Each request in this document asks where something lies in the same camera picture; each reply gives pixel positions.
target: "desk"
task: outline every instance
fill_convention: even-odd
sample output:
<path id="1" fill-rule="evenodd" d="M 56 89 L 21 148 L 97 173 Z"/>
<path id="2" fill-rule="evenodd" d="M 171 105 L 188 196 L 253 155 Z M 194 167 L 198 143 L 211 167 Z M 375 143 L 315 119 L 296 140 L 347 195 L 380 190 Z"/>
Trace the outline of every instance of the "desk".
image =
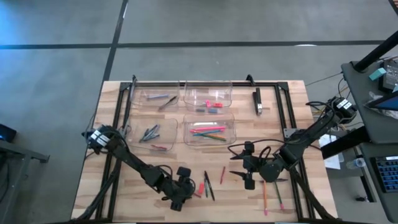
<path id="1" fill-rule="evenodd" d="M 364 103 L 369 101 L 369 91 L 377 95 L 385 95 L 385 93 L 378 90 L 378 81 L 371 81 L 369 78 L 369 75 L 379 67 L 380 63 L 373 63 L 363 73 L 359 73 L 354 70 L 351 63 L 341 65 L 344 78 L 353 94 L 364 126 L 331 144 L 323 146 L 322 151 L 324 152 L 323 157 L 327 158 L 359 144 L 383 209 L 391 222 L 398 222 L 397 213 L 393 212 L 393 209 L 396 210 L 396 203 L 391 206 L 393 202 L 398 200 L 398 194 L 385 194 L 382 192 L 369 161 L 370 157 L 398 154 L 398 139 L 396 138 L 398 120 L 384 116 L 363 106 Z M 368 197 L 370 197 L 371 192 L 371 189 L 367 190 Z"/>
<path id="2" fill-rule="evenodd" d="M 369 78 L 369 75 L 379 67 L 380 63 L 373 63 L 363 73 L 359 73 L 354 70 L 351 63 L 341 65 L 344 78 L 353 94 L 364 126 L 349 133 L 344 138 L 339 138 L 337 141 L 323 146 L 324 159 L 345 149 L 357 146 L 362 142 L 373 142 L 375 144 L 398 143 L 396 138 L 398 120 L 379 114 L 364 106 L 369 101 L 369 91 L 377 95 L 385 95 L 385 93 L 378 90 L 378 81 L 371 81 Z"/>
<path id="3" fill-rule="evenodd" d="M 116 100 L 120 82 L 105 82 L 98 103 L 95 117 L 95 127 L 100 124 L 111 124 L 113 121 Z M 289 81 L 290 96 L 295 112 L 295 119 L 299 128 L 307 128 L 313 123 L 310 108 L 305 106 L 308 101 L 303 81 Z M 252 101 L 254 88 L 233 87 L 233 103 L 229 109 L 235 117 L 236 142 L 277 138 L 283 139 L 280 128 L 279 114 L 273 88 L 261 87 L 263 112 L 256 116 Z M 180 89 L 178 110 L 158 113 L 144 108 L 132 106 L 131 118 L 175 118 L 178 121 L 176 143 L 171 151 L 163 154 L 153 154 L 147 149 L 131 148 L 132 153 L 144 162 L 160 165 L 166 164 L 177 171 L 178 166 L 185 166 L 192 170 L 191 178 L 197 185 L 203 180 L 206 170 L 212 184 L 216 201 L 211 197 L 193 197 L 187 200 L 181 212 L 169 209 L 170 201 L 161 201 L 162 194 L 157 194 L 146 186 L 139 174 L 123 164 L 119 180 L 118 197 L 114 209 L 114 222 L 278 222 L 296 221 L 292 186 L 290 181 L 279 183 L 285 210 L 280 210 L 279 202 L 272 183 L 267 186 L 269 214 L 263 214 L 262 185 L 256 182 L 255 190 L 245 190 L 244 182 L 237 175 L 228 171 L 244 171 L 242 161 L 231 161 L 232 154 L 226 146 L 191 147 L 183 142 L 183 117 L 189 112 L 183 102 L 183 88 Z M 272 152 L 280 146 L 277 142 L 270 142 Z M 266 146 L 265 143 L 256 144 L 256 155 Z M 336 217 L 336 208 L 331 189 L 319 150 L 308 148 L 304 154 L 305 165 L 310 188 L 320 203 Z M 100 189 L 105 155 L 92 155 L 83 166 L 80 184 L 76 195 L 72 218 L 83 213 Z M 220 185 L 220 175 L 226 166 L 223 184 Z M 289 174 L 283 171 L 281 178 L 289 179 Z M 261 180 L 258 174 L 255 180 Z M 303 193 L 300 193 L 302 207 L 305 210 Z"/>
<path id="4" fill-rule="evenodd" d="M 352 64 L 346 63 L 341 66 L 344 78 L 349 90 L 353 94 L 354 101 L 361 114 L 366 131 L 372 142 L 376 144 L 398 143 L 396 129 L 398 120 L 374 112 L 366 108 L 364 103 L 369 101 L 369 91 L 377 95 L 385 95 L 378 89 L 379 81 L 372 81 L 369 76 L 380 67 L 380 63 L 373 63 L 364 73 L 354 70 Z"/>
<path id="5" fill-rule="evenodd" d="M 390 144 L 372 144 L 372 143 L 362 143 L 359 145 L 361 149 L 364 160 L 369 170 L 369 174 L 373 180 L 374 188 L 380 197 L 381 205 L 383 206 L 384 212 L 390 222 L 398 222 L 397 213 L 397 200 L 398 193 L 388 193 L 385 194 L 382 191 L 379 181 L 377 181 L 377 175 L 371 165 L 370 159 L 372 157 L 386 157 L 386 156 L 396 156 L 397 155 L 397 145 Z"/>

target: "keyboard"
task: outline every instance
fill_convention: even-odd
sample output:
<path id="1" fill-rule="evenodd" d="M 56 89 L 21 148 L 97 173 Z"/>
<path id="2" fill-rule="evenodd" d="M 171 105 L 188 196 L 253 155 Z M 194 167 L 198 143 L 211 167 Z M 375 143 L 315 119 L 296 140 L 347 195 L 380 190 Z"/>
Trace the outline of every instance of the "keyboard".
<path id="1" fill-rule="evenodd" d="M 398 192 L 398 156 L 373 157 L 371 161 L 383 192 Z"/>

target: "white paper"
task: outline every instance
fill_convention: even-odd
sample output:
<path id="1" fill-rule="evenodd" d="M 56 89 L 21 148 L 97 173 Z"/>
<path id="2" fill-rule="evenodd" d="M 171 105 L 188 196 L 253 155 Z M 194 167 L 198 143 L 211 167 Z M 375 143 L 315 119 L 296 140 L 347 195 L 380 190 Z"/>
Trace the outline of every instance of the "white paper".
<path id="1" fill-rule="evenodd" d="M 325 146 L 329 144 L 330 142 L 336 141 L 336 136 L 331 136 L 329 134 L 324 134 L 320 139 L 319 139 L 319 145 Z M 325 162 L 325 167 L 331 168 L 331 169 L 340 169 L 340 161 L 338 159 L 338 155 L 332 156 L 330 158 L 327 158 L 324 160 Z"/>

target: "computer monitor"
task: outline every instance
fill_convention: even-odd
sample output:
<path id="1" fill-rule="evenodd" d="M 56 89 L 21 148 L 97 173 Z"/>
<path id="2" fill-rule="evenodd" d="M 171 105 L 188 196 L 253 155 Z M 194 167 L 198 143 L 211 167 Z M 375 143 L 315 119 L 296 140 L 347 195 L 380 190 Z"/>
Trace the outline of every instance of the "computer monitor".
<path id="1" fill-rule="evenodd" d="M 398 91 L 367 103 L 370 108 L 398 111 Z"/>

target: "black pen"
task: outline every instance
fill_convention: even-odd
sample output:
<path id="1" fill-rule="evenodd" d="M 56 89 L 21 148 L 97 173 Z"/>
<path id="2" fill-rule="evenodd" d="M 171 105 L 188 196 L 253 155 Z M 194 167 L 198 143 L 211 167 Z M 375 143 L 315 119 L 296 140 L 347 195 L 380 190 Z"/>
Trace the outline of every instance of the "black pen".
<path id="1" fill-rule="evenodd" d="M 209 186 L 211 197 L 212 197 L 213 201 L 215 201 L 216 199 L 214 198 L 214 193 L 213 193 L 213 189 L 211 188 L 210 179 L 209 179 L 209 176 L 207 175 L 206 171 L 205 171 L 205 179 L 207 181 L 207 186 Z"/>
<path id="2" fill-rule="evenodd" d="M 168 102 L 166 102 L 165 104 L 163 104 L 162 106 L 159 107 L 159 111 L 163 110 L 167 105 L 169 105 L 169 103 L 171 103 L 176 98 L 177 98 L 177 96 L 173 96 Z"/>

